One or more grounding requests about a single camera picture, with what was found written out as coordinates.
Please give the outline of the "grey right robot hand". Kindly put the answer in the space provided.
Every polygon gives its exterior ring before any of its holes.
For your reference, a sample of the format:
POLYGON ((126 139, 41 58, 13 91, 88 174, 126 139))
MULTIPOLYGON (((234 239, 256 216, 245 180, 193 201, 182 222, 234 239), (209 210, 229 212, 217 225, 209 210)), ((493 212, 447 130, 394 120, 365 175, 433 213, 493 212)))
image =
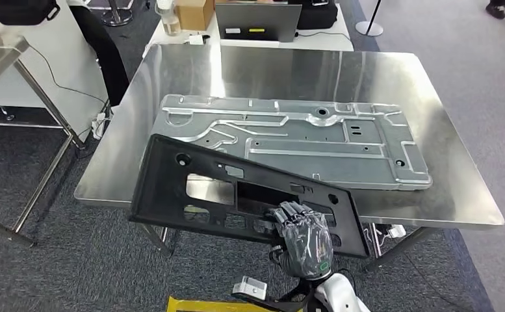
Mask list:
POLYGON ((333 243, 325 216, 295 201, 269 210, 281 237, 270 250, 271 262, 287 275, 319 280, 331 274, 333 243))

